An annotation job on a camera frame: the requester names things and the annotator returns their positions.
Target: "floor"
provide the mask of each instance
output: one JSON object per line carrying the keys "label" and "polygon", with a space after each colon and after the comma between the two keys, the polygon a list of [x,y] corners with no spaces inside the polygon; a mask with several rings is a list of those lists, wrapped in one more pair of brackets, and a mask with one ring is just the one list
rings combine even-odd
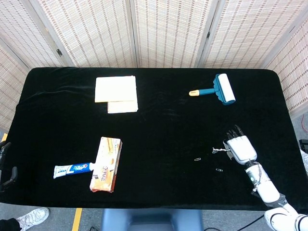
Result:
{"label": "floor", "polygon": [[[302,116],[292,121],[297,140],[308,139],[308,133],[302,128]],[[303,123],[308,130],[308,113],[305,114]],[[302,154],[306,170],[308,170],[308,155]],[[0,203],[0,219],[17,218],[22,216],[35,207],[8,205]],[[82,209],[79,228],[78,222],[74,218],[75,208],[50,208],[49,218],[39,226],[32,227],[31,231],[90,231],[91,227],[99,230],[102,210],[101,209]],[[214,227],[222,231],[235,231],[256,218],[263,215],[262,211],[229,211],[229,210],[204,210],[203,224],[204,228]],[[252,226],[245,229],[245,231],[270,231],[271,229],[266,225],[265,220],[261,219]]]}

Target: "yellow floor line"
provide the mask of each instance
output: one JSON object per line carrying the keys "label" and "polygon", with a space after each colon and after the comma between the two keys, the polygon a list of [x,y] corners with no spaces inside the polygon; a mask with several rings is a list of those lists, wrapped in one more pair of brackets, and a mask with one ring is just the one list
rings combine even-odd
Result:
{"label": "yellow floor line", "polygon": [[78,231],[78,229],[79,229],[81,212],[82,212],[82,208],[76,208],[72,231]]}
{"label": "yellow floor line", "polygon": [[8,136],[8,134],[5,133],[5,134],[3,135],[3,137],[2,137],[1,142],[2,142],[2,141],[5,141],[7,136]]}

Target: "white sneaker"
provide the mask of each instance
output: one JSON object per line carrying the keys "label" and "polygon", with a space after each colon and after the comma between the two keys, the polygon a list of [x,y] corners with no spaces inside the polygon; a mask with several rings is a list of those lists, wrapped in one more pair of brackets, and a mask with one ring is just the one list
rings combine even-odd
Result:
{"label": "white sneaker", "polygon": [[17,218],[16,220],[21,227],[21,231],[26,231],[30,229],[32,226],[39,225],[49,216],[48,208],[37,208],[29,212],[28,214]]}

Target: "woven panel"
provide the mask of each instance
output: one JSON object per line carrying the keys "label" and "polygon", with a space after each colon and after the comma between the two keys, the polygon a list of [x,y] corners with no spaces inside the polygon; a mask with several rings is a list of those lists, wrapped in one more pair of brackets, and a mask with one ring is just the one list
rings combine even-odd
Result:
{"label": "woven panel", "polygon": [[40,0],[78,67],[136,67],[125,0]]}
{"label": "woven panel", "polygon": [[258,68],[307,0],[226,0],[206,68]]}
{"label": "woven panel", "polygon": [[308,19],[266,68],[278,74],[289,112],[308,104]]}
{"label": "woven panel", "polygon": [[135,0],[141,67],[193,67],[211,0]]}
{"label": "woven panel", "polygon": [[10,129],[27,73],[0,46],[0,128]]}
{"label": "woven panel", "polygon": [[0,37],[30,68],[62,66],[20,0],[0,1]]}

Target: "blue lint roller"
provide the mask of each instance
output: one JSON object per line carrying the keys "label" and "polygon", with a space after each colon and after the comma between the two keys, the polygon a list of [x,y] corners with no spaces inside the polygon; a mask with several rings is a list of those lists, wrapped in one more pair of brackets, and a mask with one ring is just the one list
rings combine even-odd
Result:
{"label": "blue lint roller", "polygon": [[223,105],[228,105],[235,102],[235,97],[228,80],[227,74],[217,74],[214,79],[214,88],[192,90],[189,92],[190,96],[208,95],[216,93],[218,99],[222,101]]}

